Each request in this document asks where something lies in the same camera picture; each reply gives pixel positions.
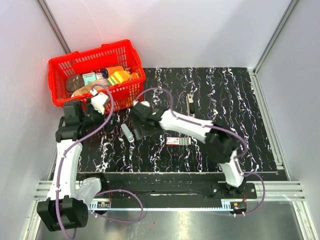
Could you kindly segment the dark stapler magazine part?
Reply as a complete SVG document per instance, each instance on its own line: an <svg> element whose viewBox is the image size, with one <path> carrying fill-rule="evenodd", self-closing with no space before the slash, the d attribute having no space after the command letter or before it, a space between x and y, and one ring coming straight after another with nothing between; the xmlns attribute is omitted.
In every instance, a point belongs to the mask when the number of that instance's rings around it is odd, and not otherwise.
<svg viewBox="0 0 320 240"><path fill-rule="evenodd" d="M195 105L194 105L193 95L191 93L187 94L186 102L187 102L188 115L190 117L194 118L195 117Z"/></svg>

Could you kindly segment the staple box with tray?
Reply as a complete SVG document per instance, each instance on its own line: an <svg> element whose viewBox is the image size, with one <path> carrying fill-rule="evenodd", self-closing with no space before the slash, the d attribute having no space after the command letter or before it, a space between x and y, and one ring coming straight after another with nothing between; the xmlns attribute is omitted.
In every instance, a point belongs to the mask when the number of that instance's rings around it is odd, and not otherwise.
<svg viewBox="0 0 320 240"><path fill-rule="evenodd" d="M166 144L173 145L173 146L188 146L191 144L191 138L190 137L167 137Z"/></svg>

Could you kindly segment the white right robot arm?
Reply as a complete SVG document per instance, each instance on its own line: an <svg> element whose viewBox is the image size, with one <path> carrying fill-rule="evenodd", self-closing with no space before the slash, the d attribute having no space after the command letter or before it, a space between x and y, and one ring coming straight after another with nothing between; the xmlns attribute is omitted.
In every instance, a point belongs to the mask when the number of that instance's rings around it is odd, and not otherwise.
<svg viewBox="0 0 320 240"><path fill-rule="evenodd" d="M160 131L172 131L195 138L208 148L225 176L226 189L233 198L246 191L246 177L239 168L237 135L221 124L177 113L171 109L153 108L137 102L131 109L130 121L137 139Z"/></svg>

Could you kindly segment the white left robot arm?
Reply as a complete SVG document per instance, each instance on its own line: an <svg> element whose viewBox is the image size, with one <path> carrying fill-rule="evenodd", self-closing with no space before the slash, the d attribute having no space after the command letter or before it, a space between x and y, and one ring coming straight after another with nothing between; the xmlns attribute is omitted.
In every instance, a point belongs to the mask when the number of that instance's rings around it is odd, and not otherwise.
<svg viewBox="0 0 320 240"><path fill-rule="evenodd" d="M97 176L84 180L76 188L77 166L88 130L103 128L112 115L105 116L107 96L94 96L82 106L80 100L64 103L58 130L55 133L57 159L50 190L36 211L51 232L83 228L87 225L89 206L96 197L107 195L108 185Z"/></svg>

